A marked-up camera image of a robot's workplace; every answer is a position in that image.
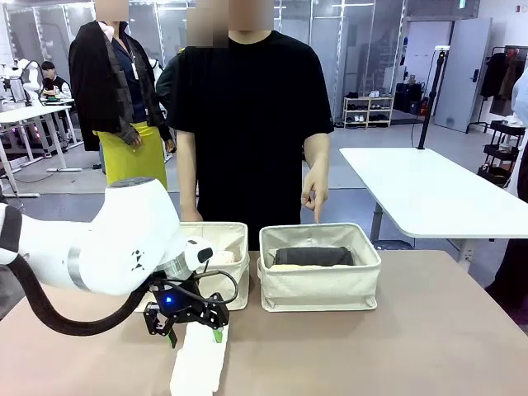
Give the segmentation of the person's left hand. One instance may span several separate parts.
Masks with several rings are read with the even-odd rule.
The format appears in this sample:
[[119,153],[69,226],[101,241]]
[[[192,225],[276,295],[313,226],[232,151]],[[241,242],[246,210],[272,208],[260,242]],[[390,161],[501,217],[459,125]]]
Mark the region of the person's left hand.
[[324,169],[310,169],[303,181],[301,205],[313,211],[314,221],[321,222],[323,205],[328,199],[328,172]]

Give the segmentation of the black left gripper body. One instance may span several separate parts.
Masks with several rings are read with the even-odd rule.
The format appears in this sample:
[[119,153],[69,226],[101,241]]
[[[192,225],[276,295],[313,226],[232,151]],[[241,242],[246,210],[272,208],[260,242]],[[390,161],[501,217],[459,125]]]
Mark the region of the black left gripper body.
[[193,280],[180,284],[161,280],[152,284],[151,291],[160,312],[174,321],[194,321],[202,315],[205,304],[198,285]]

